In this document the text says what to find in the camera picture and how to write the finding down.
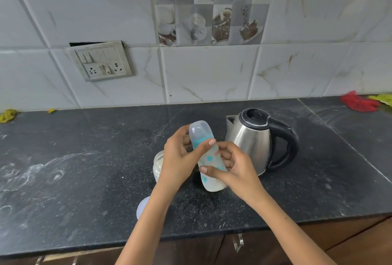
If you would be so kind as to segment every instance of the red cloth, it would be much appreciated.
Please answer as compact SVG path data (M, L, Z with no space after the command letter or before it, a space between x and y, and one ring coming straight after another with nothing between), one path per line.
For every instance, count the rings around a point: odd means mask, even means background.
M376 111L377 107L380 106L380 102L360 97L355 91L351 91L346 95L341 96L340 100L351 109L359 112Z

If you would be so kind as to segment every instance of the kettle lid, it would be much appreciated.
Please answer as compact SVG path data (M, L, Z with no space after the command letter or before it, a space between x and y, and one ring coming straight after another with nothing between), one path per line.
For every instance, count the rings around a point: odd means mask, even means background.
M269 128L268 119L271 117L266 111L258 108L247 108L239 114L240 122L254 130L266 130Z

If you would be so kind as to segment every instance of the black kettle handle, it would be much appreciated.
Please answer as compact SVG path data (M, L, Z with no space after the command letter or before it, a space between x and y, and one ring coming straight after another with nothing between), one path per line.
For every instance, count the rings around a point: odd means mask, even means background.
M276 169L290 163L298 153L300 141L297 133L290 126L282 123L281 121L268 119L269 129L271 132L271 155L275 150L276 137L282 138L287 141L286 153L275 161L270 161L268 169Z

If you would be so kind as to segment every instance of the kettle spout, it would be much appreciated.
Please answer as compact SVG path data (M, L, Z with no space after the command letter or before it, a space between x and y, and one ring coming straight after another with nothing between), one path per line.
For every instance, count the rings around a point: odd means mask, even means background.
M236 118L236 115L227 115L226 116L226 129L227 132L229 133L233 127L234 127L234 119Z

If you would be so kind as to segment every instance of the black granite countertop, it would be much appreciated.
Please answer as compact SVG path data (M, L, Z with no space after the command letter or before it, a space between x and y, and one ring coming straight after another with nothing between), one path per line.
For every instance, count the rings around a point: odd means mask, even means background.
M296 222L392 213L391 109L357 113L332 97L29 112L0 124L0 256L124 244L166 139L203 119L223 140L225 116L248 107L299 135L295 160L261 178ZM198 175L171 203L163 240L266 228L230 189L209 193Z

